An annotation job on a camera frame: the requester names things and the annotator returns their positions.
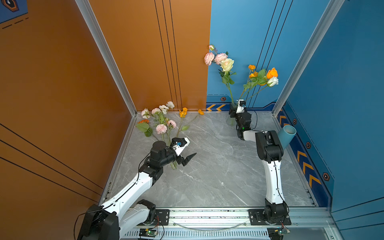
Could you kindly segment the clear ribbed glass vase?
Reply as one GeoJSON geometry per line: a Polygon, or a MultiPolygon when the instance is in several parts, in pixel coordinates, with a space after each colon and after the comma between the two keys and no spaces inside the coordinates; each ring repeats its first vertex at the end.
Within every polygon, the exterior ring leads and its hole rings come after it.
{"type": "Polygon", "coordinates": [[[230,118],[230,115],[228,113],[227,119],[226,119],[227,125],[229,125],[231,128],[234,128],[236,126],[236,118],[230,118]]]}

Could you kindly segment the pink carnation flower stem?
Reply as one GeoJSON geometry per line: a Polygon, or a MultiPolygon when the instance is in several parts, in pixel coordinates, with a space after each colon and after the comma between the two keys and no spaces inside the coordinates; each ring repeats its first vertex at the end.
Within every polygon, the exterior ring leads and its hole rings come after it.
{"type": "Polygon", "coordinates": [[[162,135],[163,141],[166,142],[168,146],[170,146],[172,142],[171,132],[176,128],[177,124],[174,120],[165,118],[164,120],[160,121],[159,124],[156,126],[156,132],[158,135],[162,135]]]}

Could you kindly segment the cream rose stem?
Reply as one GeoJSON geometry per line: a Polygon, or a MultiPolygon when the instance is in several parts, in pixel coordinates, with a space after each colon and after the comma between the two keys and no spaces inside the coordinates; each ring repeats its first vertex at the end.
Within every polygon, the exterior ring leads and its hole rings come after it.
{"type": "Polygon", "coordinates": [[[227,89],[230,92],[231,97],[231,103],[234,104],[234,97],[231,90],[231,85],[233,85],[235,82],[232,80],[232,75],[235,75],[236,73],[232,71],[234,60],[227,58],[220,62],[221,69],[219,70],[219,74],[222,78],[222,83],[226,85],[227,89]]]}

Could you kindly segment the large orange rose stem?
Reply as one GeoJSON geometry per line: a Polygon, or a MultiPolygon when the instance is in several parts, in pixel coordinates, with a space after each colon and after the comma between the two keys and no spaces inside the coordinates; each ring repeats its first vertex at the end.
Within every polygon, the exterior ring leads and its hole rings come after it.
{"type": "Polygon", "coordinates": [[[275,68],[272,68],[271,70],[268,70],[268,71],[266,71],[265,69],[262,69],[262,70],[260,70],[260,71],[257,71],[259,74],[258,74],[258,76],[257,77],[259,77],[259,78],[262,78],[262,77],[264,77],[264,76],[266,76],[267,77],[267,79],[270,79],[270,78],[272,78],[272,77],[277,77],[278,78],[278,71],[275,69],[275,68]]]}

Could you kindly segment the small orange flower sprig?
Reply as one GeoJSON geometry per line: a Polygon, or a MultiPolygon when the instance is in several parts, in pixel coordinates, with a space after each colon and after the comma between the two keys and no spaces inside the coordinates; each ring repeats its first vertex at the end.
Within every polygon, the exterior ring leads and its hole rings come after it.
{"type": "Polygon", "coordinates": [[[255,65],[248,65],[248,69],[249,69],[249,74],[248,74],[247,82],[243,85],[244,88],[239,99],[241,99],[243,95],[253,87],[253,80],[255,80],[259,74],[256,71],[255,65]]]}

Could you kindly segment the white rose stem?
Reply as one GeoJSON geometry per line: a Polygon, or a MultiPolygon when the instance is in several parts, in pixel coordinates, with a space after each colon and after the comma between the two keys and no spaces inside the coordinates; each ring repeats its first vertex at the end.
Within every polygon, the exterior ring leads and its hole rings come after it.
{"type": "Polygon", "coordinates": [[[279,80],[277,77],[272,77],[270,79],[267,79],[266,76],[262,77],[262,78],[259,78],[259,77],[256,77],[256,78],[250,78],[250,80],[244,85],[244,90],[245,92],[248,91],[250,92],[251,89],[255,88],[256,86],[261,86],[263,88],[260,88],[257,92],[255,92],[253,95],[251,96],[248,96],[245,101],[255,97],[256,95],[258,95],[261,91],[263,91],[264,89],[266,88],[271,88],[275,85],[278,85],[279,84],[279,80]]]}

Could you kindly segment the pink rose branch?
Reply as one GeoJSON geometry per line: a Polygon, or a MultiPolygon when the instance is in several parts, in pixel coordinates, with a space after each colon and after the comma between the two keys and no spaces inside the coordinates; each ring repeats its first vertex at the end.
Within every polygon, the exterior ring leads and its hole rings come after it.
{"type": "Polygon", "coordinates": [[[215,63],[216,65],[218,65],[220,67],[220,62],[227,59],[227,58],[229,58],[228,52],[218,53],[218,51],[214,45],[209,45],[209,52],[206,53],[206,55],[204,56],[204,62],[207,66],[210,66],[213,63],[215,63]]]}

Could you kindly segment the teal cylinder vase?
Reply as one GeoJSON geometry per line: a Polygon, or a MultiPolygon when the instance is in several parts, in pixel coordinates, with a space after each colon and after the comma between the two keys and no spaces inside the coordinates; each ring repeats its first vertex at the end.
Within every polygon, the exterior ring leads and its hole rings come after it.
{"type": "Polygon", "coordinates": [[[296,133],[297,133],[297,130],[291,125],[286,125],[279,130],[278,137],[279,137],[281,146],[284,150],[287,148],[287,146],[290,144],[292,139],[295,137],[296,133]]]}

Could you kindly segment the orange poppy stem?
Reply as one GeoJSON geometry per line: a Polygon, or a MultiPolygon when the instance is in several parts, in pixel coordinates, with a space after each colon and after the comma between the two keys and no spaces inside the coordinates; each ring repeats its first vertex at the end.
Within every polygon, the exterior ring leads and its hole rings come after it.
{"type": "Polygon", "coordinates": [[[205,113],[199,109],[198,110],[198,113],[190,120],[188,120],[186,123],[185,123],[185,118],[187,117],[188,115],[188,109],[187,108],[183,108],[180,112],[179,112],[179,117],[180,117],[180,122],[177,124],[177,133],[176,133],[176,138],[179,136],[179,134],[181,132],[185,132],[187,131],[192,123],[197,120],[198,118],[202,117],[205,115],[205,113]]]}

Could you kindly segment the orange sunflower stem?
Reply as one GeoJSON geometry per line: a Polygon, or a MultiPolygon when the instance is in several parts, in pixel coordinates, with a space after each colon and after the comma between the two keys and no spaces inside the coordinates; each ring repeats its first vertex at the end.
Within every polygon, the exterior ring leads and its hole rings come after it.
{"type": "Polygon", "coordinates": [[[138,130],[140,132],[144,133],[144,135],[146,137],[151,137],[153,135],[153,129],[149,125],[149,120],[147,120],[147,119],[144,119],[144,120],[138,122],[136,124],[136,127],[138,128],[138,130]]]}

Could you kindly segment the pale pink flower spray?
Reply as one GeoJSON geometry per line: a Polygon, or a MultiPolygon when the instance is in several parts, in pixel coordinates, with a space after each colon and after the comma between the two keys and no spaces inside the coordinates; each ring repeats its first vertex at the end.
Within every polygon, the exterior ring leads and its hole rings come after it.
{"type": "Polygon", "coordinates": [[[144,109],[141,112],[141,116],[143,119],[149,119],[151,117],[155,117],[159,114],[167,114],[169,110],[173,110],[175,105],[172,101],[167,102],[165,105],[160,105],[158,108],[154,108],[153,110],[144,109]]]}

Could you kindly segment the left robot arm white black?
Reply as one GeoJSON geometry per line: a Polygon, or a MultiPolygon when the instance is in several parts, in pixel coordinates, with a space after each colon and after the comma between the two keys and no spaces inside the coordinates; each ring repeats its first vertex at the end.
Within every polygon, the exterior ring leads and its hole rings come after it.
{"type": "Polygon", "coordinates": [[[170,146],[164,141],[153,143],[151,151],[138,166],[138,173],[120,192],[101,205],[92,205],[83,213],[84,219],[76,240],[120,240],[139,224],[155,221],[156,205],[139,197],[149,190],[164,172],[164,166],[176,162],[186,166],[194,157],[182,156],[190,144],[188,138],[173,138],[170,146]]]}

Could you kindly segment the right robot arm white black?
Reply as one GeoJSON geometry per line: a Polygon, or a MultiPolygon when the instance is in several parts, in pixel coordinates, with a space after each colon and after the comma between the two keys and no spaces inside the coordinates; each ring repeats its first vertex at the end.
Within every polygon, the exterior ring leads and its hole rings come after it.
{"type": "Polygon", "coordinates": [[[237,106],[230,104],[229,115],[236,120],[237,135],[243,141],[256,143],[257,154],[263,162],[267,183],[265,208],[253,218],[267,225],[290,225],[289,207],[282,191],[281,161],[284,149],[276,131],[252,130],[252,114],[247,111],[246,101],[238,100],[237,106]]]}

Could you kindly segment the left circuit board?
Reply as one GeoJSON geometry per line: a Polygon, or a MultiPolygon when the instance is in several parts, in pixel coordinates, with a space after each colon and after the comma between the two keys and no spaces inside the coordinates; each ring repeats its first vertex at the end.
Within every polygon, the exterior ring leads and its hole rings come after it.
{"type": "Polygon", "coordinates": [[[153,240],[159,236],[159,233],[155,229],[139,229],[139,240],[153,240]]]}

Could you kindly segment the circuit board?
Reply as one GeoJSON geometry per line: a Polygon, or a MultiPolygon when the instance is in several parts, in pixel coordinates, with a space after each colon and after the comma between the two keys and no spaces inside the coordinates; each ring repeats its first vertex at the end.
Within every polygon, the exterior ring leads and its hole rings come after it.
{"type": "Polygon", "coordinates": [[[268,228],[267,230],[270,240],[283,240],[285,235],[291,233],[291,230],[288,228],[268,228]]]}
{"type": "Polygon", "coordinates": [[[139,240],[153,240],[159,236],[159,233],[155,229],[139,229],[139,240]]]}

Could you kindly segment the right circuit board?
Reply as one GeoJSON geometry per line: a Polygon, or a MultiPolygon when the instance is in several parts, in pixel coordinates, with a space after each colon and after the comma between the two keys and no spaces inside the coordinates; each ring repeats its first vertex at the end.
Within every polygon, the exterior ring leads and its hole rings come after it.
{"type": "Polygon", "coordinates": [[[291,230],[288,228],[268,228],[267,230],[270,240],[283,240],[285,235],[291,233],[291,230]]]}

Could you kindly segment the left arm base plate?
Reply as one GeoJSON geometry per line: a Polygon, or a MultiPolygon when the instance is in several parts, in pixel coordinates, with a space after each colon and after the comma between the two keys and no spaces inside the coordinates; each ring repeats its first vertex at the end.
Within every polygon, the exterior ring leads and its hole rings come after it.
{"type": "Polygon", "coordinates": [[[151,222],[152,226],[157,224],[168,226],[170,220],[170,210],[169,209],[156,209],[155,216],[153,221],[151,222]]]}

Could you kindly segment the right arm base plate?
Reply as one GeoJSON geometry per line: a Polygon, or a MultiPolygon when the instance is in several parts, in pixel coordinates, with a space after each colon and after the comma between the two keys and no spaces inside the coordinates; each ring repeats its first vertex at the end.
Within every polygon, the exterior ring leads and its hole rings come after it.
{"type": "Polygon", "coordinates": [[[290,226],[291,219],[287,211],[266,211],[265,209],[248,210],[252,226],[290,226]]]}

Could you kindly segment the aluminium front rail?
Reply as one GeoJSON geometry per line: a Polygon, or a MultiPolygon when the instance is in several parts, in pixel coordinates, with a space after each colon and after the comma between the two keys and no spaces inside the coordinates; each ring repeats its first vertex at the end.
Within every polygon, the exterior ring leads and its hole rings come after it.
{"type": "Polygon", "coordinates": [[[252,226],[246,207],[169,208],[170,220],[166,227],[194,230],[247,228],[334,228],[336,223],[325,208],[291,207],[290,226],[252,226]]]}

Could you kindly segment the right aluminium corner post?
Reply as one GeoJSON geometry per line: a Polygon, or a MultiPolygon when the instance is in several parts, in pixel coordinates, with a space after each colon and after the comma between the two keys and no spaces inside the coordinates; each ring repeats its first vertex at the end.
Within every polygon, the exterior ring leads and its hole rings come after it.
{"type": "Polygon", "coordinates": [[[287,101],[295,85],[299,81],[301,75],[303,74],[305,68],[310,62],[312,56],[323,40],[325,34],[327,33],[329,27],[331,26],[344,2],[344,0],[329,1],[272,110],[272,115],[274,117],[277,117],[279,112],[282,110],[284,103],[287,101]]]}

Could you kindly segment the aluminium corner post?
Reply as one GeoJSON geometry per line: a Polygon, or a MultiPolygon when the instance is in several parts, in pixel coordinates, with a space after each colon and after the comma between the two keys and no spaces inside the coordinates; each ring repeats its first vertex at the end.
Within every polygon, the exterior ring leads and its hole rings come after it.
{"type": "Polygon", "coordinates": [[[274,117],[277,117],[279,112],[282,110],[284,103],[287,101],[295,85],[299,81],[301,75],[303,74],[305,68],[310,62],[312,56],[323,40],[325,34],[327,33],[329,27],[331,26],[344,2],[344,0],[329,1],[272,110],[272,115],[274,117]]]}
{"type": "Polygon", "coordinates": [[[92,6],[89,1],[86,0],[75,0],[83,19],[85,20],[88,29],[115,81],[115,84],[130,112],[133,117],[137,116],[137,109],[134,105],[132,97],[128,91],[126,83],[122,77],[122,74],[119,70],[119,67],[114,59],[114,56],[111,52],[111,49],[107,43],[107,40],[103,34],[103,31],[100,27],[100,24],[96,18],[96,15],[92,9],[92,6]]]}

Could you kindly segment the left aluminium corner post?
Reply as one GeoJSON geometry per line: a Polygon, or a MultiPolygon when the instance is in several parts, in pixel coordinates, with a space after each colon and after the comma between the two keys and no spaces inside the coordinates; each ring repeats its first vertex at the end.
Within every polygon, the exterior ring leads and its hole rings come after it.
{"type": "Polygon", "coordinates": [[[126,83],[122,77],[122,74],[119,70],[119,67],[114,59],[114,56],[111,52],[111,49],[107,43],[107,40],[103,34],[103,31],[100,27],[100,24],[96,18],[96,15],[92,9],[92,6],[89,1],[86,0],[75,0],[83,19],[85,20],[88,29],[115,81],[115,84],[130,112],[133,117],[137,116],[137,109],[134,105],[132,97],[128,91],[126,83]]]}

